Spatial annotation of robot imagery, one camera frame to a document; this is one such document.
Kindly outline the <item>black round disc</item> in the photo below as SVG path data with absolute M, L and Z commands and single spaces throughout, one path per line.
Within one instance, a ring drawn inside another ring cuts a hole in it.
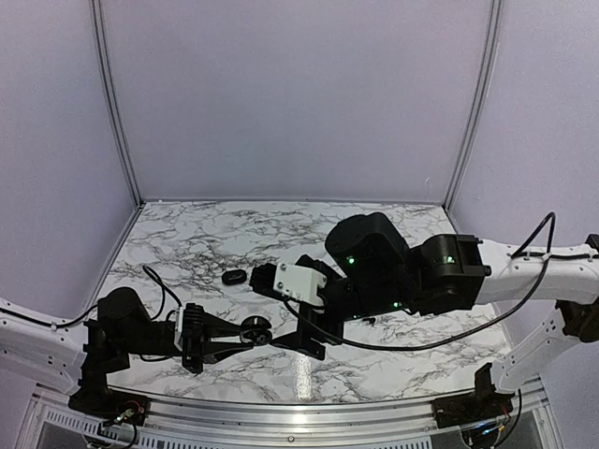
M 272 339 L 271 323 L 261 316 L 250 316 L 241 322 L 240 341 L 254 346 L 268 345 Z

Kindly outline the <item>black earbud charging case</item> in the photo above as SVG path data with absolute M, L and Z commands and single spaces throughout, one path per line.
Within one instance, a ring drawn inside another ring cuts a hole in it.
M 246 280 L 247 272 L 241 268 L 227 270 L 221 276 L 222 283 L 227 286 L 243 284 Z

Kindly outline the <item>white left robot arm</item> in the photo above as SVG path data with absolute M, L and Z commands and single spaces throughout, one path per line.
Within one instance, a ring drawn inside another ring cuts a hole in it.
M 236 325 L 195 303 L 165 319 L 152 318 L 138 292 L 118 287 L 76 318 L 61 318 L 1 302 L 1 359 L 9 369 L 69 396 L 80 396 L 99 416 L 119 402 L 107 377 L 127 370 L 130 358 L 179 358 L 200 373 L 269 341 L 270 323 L 259 317 Z

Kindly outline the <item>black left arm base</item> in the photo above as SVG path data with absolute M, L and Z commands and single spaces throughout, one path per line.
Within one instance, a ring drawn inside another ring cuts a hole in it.
M 69 409 L 110 422 L 131 412 L 125 417 L 126 421 L 137 426 L 144 424 L 150 400 L 139 394 L 110 388 L 104 372 L 84 369 L 77 386 L 77 391 L 69 396 Z

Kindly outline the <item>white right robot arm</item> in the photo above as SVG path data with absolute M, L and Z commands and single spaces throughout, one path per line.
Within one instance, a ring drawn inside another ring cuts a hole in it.
M 518 247 L 472 235 L 442 234 L 410 247 L 380 212 L 337 223 L 325 247 L 336 268 L 309 259 L 279 264 L 271 286 L 285 304 L 298 302 L 297 329 L 273 341 L 314 358 L 343 343 L 347 321 L 405 311 L 425 316 L 511 300 L 551 300 L 554 308 L 512 352 L 475 375 L 463 410 L 482 419 L 546 364 L 598 339 L 598 247 L 530 242 Z

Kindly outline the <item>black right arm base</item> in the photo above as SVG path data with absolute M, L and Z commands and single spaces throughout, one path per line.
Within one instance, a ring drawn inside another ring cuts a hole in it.
M 464 426 L 513 411 L 511 394 L 500 394 L 491 381 L 491 363 L 475 372 L 475 389 L 432 401 L 432 413 L 437 427 Z

